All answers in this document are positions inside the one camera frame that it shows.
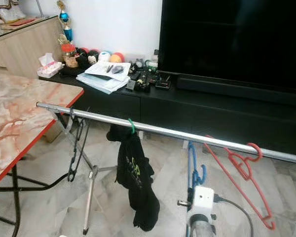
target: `power cord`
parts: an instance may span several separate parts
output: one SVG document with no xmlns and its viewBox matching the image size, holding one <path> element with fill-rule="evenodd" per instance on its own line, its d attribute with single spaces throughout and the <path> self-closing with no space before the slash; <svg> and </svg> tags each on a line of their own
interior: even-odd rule
<svg viewBox="0 0 296 237">
<path fill-rule="evenodd" d="M 220 202 L 220 201 L 224 201 L 224 202 L 228 202 L 232 205 L 234 205 L 235 207 L 239 208 L 248 218 L 249 224 L 250 224 L 250 237 L 254 236 L 253 233 L 253 224 L 252 224 L 252 220 L 251 217 L 249 216 L 249 214 L 246 212 L 245 209 L 243 209 L 241 206 L 239 206 L 238 204 L 234 203 L 233 201 L 230 201 L 228 199 L 225 199 L 223 197 L 220 197 L 218 194 L 214 194 L 214 202 Z"/>
</svg>

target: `green hanger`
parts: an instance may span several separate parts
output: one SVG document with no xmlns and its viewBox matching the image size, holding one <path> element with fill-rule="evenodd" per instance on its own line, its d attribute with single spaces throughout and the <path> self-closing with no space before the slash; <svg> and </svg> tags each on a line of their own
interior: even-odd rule
<svg viewBox="0 0 296 237">
<path fill-rule="evenodd" d="M 135 134 L 135 125 L 134 125 L 133 121 L 130 118 L 128 119 L 128 121 L 132 125 L 132 134 Z"/>
</svg>

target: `tissue box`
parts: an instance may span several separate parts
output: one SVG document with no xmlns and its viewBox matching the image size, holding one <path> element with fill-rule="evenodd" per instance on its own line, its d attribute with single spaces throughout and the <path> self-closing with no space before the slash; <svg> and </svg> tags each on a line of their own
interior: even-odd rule
<svg viewBox="0 0 296 237">
<path fill-rule="evenodd" d="M 42 78 L 51 78 L 56 75 L 60 69 L 64 67 L 64 64 L 61 62 L 51 62 L 47 64 L 45 67 L 40 67 L 37 70 L 37 75 Z"/>
</svg>

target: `black metal table leg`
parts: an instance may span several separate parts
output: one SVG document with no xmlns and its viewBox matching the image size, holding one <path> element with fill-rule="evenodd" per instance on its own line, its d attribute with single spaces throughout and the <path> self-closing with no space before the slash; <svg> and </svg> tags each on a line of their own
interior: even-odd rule
<svg viewBox="0 0 296 237">
<path fill-rule="evenodd" d="M 16 237 L 20 228 L 20 221 L 21 221 L 20 198 L 19 198 L 19 192 L 17 190 L 18 178 L 17 178 L 16 165 L 12 168 L 12 182 L 13 182 L 13 187 L 15 188 L 15 190 L 13 191 L 13 194 L 14 194 L 15 219 L 16 219 L 12 237 Z"/>
<path fill-rule="evenodd" d="M 37 180 L 29 179 L 23 176 L 17 175 L 16 165 L 12 168 L 12 173 L 8 173 L 9 176 L 12 176 L 12 187 L 0 187 L 0 192 L 13 192 L 14 196 L 14 207 L 15 207 L 15 221 L 8 220 L 4 217 L 0 216 L 0 221 L 5 222 L 7 224 L 14 226 L 14 231 L 12 237 L 16 237 L 20 228 L 20 222 L 21 222 L 21 208 L 20 208 L 20 198 L 19 198 L 19 192 L 29 192 L 29 191 L 44 191 L 47 189 L 50 189 L 54 187 L 56 184 L 58 184 L 60 181 L 62 181 L 64 178 L 68 176 L 68 174 L 62 175 L 59 179 L 57 179 L 52 184 L 46 184 Z M 18 179 L 25 180 L 30 183 L 41 185 L 42 187 L 19 187 L 18 185 Z"/>
</svg>

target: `tv screen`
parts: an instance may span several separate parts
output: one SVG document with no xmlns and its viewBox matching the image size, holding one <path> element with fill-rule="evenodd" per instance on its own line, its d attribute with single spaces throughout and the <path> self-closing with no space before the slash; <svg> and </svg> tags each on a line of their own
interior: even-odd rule
<svg viewBox="0 0 296 237">
<path fill-rule="evenodd" d="M 163 0 L 158 66 L 296 89 L 296 0 Z"/>
</svg>

